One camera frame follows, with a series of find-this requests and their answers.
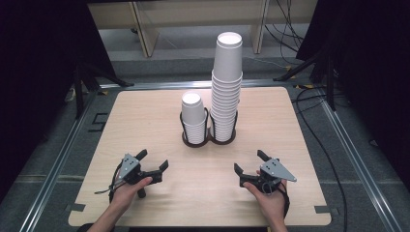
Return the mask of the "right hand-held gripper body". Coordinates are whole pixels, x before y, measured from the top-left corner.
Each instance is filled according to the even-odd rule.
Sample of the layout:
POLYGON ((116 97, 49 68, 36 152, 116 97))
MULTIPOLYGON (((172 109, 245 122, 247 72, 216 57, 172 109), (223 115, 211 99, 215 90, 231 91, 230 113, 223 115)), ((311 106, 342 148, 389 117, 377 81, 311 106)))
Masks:
POLYGON ((240 187, 244 182, 249 182, 263 193, 272 193, 278 189, 282 180, 296 182, 297 178, 279 161, 270 159, 260 165, 259 174, 249 175, 243 173, 239 177, 240 187))

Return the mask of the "black metal stand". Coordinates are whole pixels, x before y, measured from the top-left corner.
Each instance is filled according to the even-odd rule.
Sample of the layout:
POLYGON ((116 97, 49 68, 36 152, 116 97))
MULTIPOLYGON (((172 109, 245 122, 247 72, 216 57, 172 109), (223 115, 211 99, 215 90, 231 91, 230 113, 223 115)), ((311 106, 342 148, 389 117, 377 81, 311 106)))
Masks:
POLYGON ((104 77, 121 87, 133 86, 133 83, 129 83, 118 78, 115 73, 106 72, 103 69, 100 69, 92 64, 84 62, 78 63, 75 66, 73 73, 73 87, 76 102, 76 119, 78 119, 83 114, 85 109, 83 87, 86 87, 86 89, 91 92, 96 92, 101 89, 100 84, 96 79, 97 76, 104 77))
MULTIPOLYGON (((310 74, 310 78, 312 79, 313 83, 318 83, 322 79, 326 80, 326 101, 328 106, 335 111, 336 106, 335 106, 335 98, 334 98, 334 87, 335 87, 335 81, 334 81, 334 60, 332 58, 332 52, 329 47, 326 45, 323 46, 318 52, 316 52, 314 55, 312 55, 310 58, 308 58, 305 62, 303 62, 301 65, 298 65, 294 71, 293 74, 296 75, 297 73, 300 73, 301 71, 304 71, 307 69, 309 66, 313 65, 313 71, 310 74)), ((274 81, 287 81, 284 78, 284 75, 281 77, 274 78, 274 81)))

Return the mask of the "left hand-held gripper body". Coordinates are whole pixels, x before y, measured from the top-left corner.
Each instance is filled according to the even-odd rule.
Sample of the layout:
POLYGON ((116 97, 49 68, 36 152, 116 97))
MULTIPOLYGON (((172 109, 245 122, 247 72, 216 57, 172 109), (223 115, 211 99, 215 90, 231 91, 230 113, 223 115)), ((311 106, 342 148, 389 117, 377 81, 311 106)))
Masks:
POLYGON ((132 156, 131 154, 125 154, 119 167, 116 188, 119 188, 123 184, 137 184, 146 177, 151 177, 153 179, 151 185, 162 181, 162 173, 159 169, 153 171, 143 171, 141 167, 141 160, 137 160, 135 156, 132 156))

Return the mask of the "person's left hand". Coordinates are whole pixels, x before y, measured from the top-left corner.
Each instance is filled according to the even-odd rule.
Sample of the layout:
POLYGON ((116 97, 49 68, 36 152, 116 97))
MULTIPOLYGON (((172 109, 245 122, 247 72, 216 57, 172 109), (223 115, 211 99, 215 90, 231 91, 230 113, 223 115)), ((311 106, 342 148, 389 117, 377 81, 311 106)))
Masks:
POLYGON ((151 177, 146 177, 134 185, 123 184, 114 192, 110 207, 116 212, 124 213, 131 205, 137 192, 148 186, 152 181, 151 177))

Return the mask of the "black tape floor mark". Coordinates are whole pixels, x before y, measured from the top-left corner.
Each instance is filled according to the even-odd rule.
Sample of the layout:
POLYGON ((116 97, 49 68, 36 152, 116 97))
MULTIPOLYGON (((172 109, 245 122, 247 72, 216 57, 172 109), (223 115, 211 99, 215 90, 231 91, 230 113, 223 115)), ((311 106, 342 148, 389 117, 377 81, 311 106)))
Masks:
POLYGON ((101 132, 104 130, 108 114, 107 113, 96 113, 93 121, 91 123, 91 128, 89 132, 101 132))

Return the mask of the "black wire double cup holder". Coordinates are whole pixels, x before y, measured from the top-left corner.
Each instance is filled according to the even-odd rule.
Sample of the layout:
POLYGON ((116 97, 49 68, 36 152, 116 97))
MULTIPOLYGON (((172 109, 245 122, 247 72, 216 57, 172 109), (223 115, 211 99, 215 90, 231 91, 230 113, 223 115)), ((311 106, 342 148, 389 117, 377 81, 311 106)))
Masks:
POLYGON ((191 143, 189 141, 188 125, 183 120, 183 113, 180 113, 179 119, 180 119, 181 126, 183 128, 182 140, 184 144, 191 148, 199 148, 199 147, 206 145, 209 141, 217 145, 227 145, 231 143, 236 137, 236 124, 237 124, 238 114, 235 114, 233 128, 232 128, 230 137, 226 141, 219 141, 216 138, 216 128, 214 127, 213 116, 210 114, 209 110, 206 107, 204 107, 203 110, 204 110, 204 115, 205 115, 205 119, 203 121, 204 136, 200 139, 199 143, 191 143))

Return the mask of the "short stack of white cups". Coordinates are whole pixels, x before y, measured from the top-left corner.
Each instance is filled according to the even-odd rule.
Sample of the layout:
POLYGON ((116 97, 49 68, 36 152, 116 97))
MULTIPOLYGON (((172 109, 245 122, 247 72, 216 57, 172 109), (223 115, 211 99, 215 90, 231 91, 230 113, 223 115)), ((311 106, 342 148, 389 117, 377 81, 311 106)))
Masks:
POLYGON ((185 136, 190 144, 205 140, 206 112, 199 93, 188 91, 182 96, 181 119, 185 136))

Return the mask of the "aluminium floor rail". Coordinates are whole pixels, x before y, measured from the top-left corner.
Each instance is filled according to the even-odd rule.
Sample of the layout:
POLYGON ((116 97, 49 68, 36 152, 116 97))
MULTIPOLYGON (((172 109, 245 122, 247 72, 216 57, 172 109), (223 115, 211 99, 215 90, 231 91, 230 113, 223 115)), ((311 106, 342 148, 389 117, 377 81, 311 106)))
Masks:
POLYGON ((403 227, 398 221, 393 207, 388 202, 381 188, 379 188, 373 175, 369 172, 361 154, 354 145, 345 126, 341 123, 337 112, 332 108, 330 100, 330 97, 325 97, 323 108, 377 215, 380 217, 387 232, 403 232, 403 227))
POLYGON ((83 111, 75 118, 73 125, 67 135, 62 148, 60 149, 58 156, 53 163, 50 171, 43 180, 42 187, 37 194, 35 200, 29 208, 29 211, 20 227, 18 232, 34 232, 36 225, 44 211, 44 208, 52 194, 58 177, 69 157, 73 144, 79 134, 79 131, 84 123, 86 114, 91 107, 91 104, 97 96, 96 92, 90 92, 83 106, 83 111))
MULTIPOLYGON (((276 87, 291 85, 289 81, 274 81, 268 79, 245 79, 242 81, 243 87, 276 87)), ((162 83, 134 83, 133 86, 122 87, 118 84, 102 84, 101 90, 118 90, 118 91, 140 91, 140 90, 175 90, 175 89, 208 89, 212 82, 208 81, 179 81, 179 82, 162 82, 162 83)))

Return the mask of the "tall stack of white cups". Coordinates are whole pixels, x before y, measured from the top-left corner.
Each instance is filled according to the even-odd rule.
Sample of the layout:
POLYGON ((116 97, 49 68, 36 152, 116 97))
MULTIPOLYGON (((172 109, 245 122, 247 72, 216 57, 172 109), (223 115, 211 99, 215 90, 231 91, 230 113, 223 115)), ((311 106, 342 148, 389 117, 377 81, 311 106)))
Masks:
POLYGON ((242 37, 235 32, 218 35, 212 70, 211 135, 218 143, 233 137, 242 71, 242 37))

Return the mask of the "beige wooden desk frame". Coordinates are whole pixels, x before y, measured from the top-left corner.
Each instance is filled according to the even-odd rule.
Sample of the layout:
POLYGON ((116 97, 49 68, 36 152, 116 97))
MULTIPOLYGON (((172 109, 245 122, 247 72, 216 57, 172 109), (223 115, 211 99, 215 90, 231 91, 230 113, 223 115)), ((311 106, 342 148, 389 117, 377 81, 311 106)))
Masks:
POLYGON ((318 0, 89 0, 99 29, 134 29, 146 57, 165 27, 247 25, 253 52, 261 52, 267 24, 309 23, 318 0))

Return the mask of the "black curtain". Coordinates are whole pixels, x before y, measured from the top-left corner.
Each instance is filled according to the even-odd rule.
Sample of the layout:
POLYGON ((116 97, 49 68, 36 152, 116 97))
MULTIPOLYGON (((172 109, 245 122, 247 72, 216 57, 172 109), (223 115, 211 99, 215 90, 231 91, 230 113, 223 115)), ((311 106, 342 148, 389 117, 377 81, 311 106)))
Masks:
POLYGON ((0 0, 0 201, 43 139, 80 66, 115 71, 89 0, 0 0))
POLYGON ((348 100, 410 190, 410 0, 318 0, 297 57, 326 46, 348 100))

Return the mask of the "person's right hand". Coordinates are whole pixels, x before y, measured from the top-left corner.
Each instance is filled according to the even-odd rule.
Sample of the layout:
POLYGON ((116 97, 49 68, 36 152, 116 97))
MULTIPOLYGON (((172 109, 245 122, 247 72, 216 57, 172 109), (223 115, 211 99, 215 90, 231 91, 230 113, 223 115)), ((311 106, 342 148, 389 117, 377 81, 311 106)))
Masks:
POLYGON ((257 200, 262 215, 267 219, 271 227, 284 224, 285 198, 282 191, 286 191, 287 182, 282 180, 279 184, 279 189, 273 193, 262 193, 257 187, 249 182, 244 182, 243 186, 255 197, 257 200))

